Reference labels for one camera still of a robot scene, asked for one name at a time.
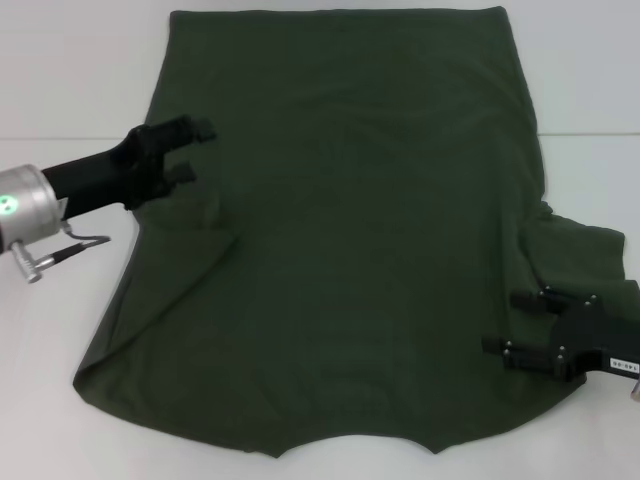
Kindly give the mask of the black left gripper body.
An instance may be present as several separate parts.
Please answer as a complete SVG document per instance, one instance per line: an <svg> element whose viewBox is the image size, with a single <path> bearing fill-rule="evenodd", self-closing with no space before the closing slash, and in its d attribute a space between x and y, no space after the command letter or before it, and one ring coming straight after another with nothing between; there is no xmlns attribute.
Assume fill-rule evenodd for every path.
<svg viewBox="0 0 640 480"><path fill-rule="evenodd" d="M110 150L43 170L58 200L67 201L65 214L79 216L121 203L132 210L168 194L164 131L147 125L129 132Z"/></svg>

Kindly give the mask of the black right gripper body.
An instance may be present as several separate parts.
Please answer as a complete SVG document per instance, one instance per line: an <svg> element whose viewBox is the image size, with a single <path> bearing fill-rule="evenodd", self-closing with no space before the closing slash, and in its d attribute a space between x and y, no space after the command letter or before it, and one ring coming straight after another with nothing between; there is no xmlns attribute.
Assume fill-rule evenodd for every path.
<svg viewBox="0 0 640 480"><path fill-rule="evenodd" d="M565 381L601 371L639 379L639 323L609 315L600 297L568 304L553 325L553 353Z"/></svg>

